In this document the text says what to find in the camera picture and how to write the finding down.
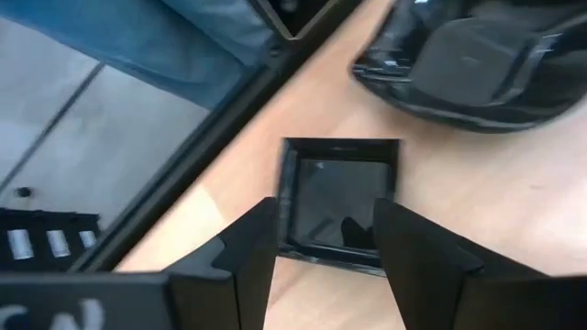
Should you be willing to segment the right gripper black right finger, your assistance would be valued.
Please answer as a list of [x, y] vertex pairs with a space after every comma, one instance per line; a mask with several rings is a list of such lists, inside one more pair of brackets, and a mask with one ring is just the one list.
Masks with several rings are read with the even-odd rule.
[[454, 330], [467, 279], [546, 276], [388, 199], [374, 203], [373, 239], [406, 330]]

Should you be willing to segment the black bracket with silver slots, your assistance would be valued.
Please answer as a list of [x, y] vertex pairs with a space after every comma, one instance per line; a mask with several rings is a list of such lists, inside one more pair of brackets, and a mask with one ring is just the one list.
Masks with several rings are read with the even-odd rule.
[[97, 214], [0, 208], [0, 272], [63, 272], [100, 234]]

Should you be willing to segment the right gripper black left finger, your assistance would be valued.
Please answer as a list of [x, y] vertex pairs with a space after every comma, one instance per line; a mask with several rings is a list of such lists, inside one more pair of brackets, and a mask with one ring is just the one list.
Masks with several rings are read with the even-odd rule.
[[265, 197], [165, 269], [178, 330], [263, 330], [277, 254], [277, 201]]

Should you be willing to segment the black aluminium frame rail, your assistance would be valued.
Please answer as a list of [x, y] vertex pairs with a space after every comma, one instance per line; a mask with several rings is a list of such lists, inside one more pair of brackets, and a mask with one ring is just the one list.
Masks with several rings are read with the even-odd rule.
[[83, 253], [70, 270], [113, 270], [345, 21], [327, 38], [319, 36], [302, 42], [283, 40], [271, 29], [273, 41], [266, 61], [223, 104], [209, 109], [211, 114], [204, 123], [188, 136], [146, 186], [125, 204], [99, 238], [97, 246]]

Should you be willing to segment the black frame bracket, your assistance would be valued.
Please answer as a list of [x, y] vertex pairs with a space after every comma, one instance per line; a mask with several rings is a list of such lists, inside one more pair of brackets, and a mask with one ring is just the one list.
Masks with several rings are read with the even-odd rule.
[[280, 39], [327, 38], [363, 0], [247, 0]]

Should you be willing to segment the oval black plate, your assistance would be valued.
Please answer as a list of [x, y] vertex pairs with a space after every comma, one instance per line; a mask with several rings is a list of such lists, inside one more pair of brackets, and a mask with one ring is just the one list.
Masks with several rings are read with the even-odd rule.
[[350, 70], [426, 120], [537, 127], [587, 95], [587, 0], [394, 0]]

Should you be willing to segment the small square black plate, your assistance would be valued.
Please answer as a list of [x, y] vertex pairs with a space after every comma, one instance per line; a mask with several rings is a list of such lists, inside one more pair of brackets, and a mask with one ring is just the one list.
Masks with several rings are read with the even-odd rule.
[[383, 276], [373, 208], [394, 198], [400, 150], [395, 138], [284, 138], [279, 256]]

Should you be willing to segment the person's leg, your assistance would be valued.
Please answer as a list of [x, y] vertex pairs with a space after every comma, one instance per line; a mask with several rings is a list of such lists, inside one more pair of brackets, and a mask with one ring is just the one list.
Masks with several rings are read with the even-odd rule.
[[249, 0], [0, 0], [0, 17], [208, 109], [273, 41]]

